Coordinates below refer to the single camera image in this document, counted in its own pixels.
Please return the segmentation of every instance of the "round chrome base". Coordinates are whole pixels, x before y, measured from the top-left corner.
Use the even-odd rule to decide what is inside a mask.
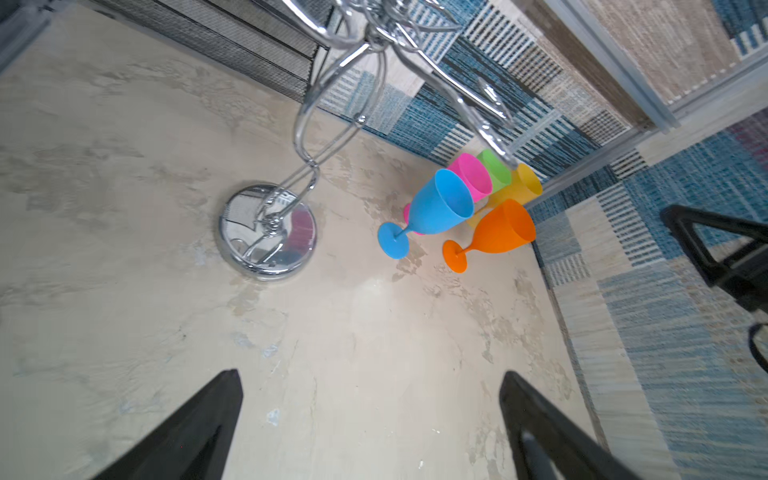
[[[256,220],[261,200],[275,187],[263,182],[234,194],[224,205],[216,232],[224,259],[257,280],[281,280],[293,275],[310,260],[317,244],[317,223],[305,204],[297,205],[280,222]],[[295,194],[284,191],[266,209],[266,217],[280,212],[295,198]]]

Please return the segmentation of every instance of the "blue goblet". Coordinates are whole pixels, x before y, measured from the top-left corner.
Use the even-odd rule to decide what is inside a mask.
[[[441,233],[455,227],[472,216],[475,204],[472,194],[459,175],[445,168],[413,197],[406,228],[387,222],[379,227],[379,245],[391,258],[408,255],[410,244],[406,234]]]

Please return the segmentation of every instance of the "chrome stand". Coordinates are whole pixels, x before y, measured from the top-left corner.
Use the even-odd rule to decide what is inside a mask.
[[[296,273],[306,265],[317,243],[317,224],[303,198],[315,187],[319,167],[341,150],[365,126],[370,112],[379,103],[386,85],[386,56],[392,47],[397,58],[426,83],[451,101],[464,123],[470,127],[510,168],[518,165],[508,150],[505,139],[496,128],[513,130],[515,121],[493,87],[483,78],[478,89],[485,96],[475,94],[450,77],[421,49],[422,34],[438,31],[456,31],[461,25],[437,0],[423,3],[442,14],[444,25],[420,25],[409,16],[413,2],[409,0],[335,0],[338,12],[346,24],[349,36],[329,33],[320,23],[312,20],[293,0],[282,0],[292,12],[294,21],[309,36],[322,45],[345,49],[346,53],[322,72],[306,93],[293,127],[293,146],[304,165],[294,171],[280,185],[267,182],[252,185],[234,194],[225,204],[217,228],[217,245],[224,258],[240,272],[258,280],[280,280]],[[366,20],[363,34],[354,36],[356,28],[353,12]],[[360,112],[341,133],[315,154],[304,147],[304,135],[312,113],[320,98],[349,69],[367,55],[377,59],[373,89]],[[429,69],[416,64],[412,56]],[[495,120],[493,125],[486,116]],[[289,190],[301,180],[310,177],[299,194]]]

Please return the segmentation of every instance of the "marble-patterned surface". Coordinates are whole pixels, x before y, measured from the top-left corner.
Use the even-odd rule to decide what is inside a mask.
[[[226,478],[511,478],[507,369],[593,434],[529,247],[462,276],[440,246],[465,227],[377,247],[421,158],[362,134],[332,159],[299,276],[222,261],[222,200],[296,167],[297,108],[80,5],[4,73],[0,478],[89,478],[229,368]]]

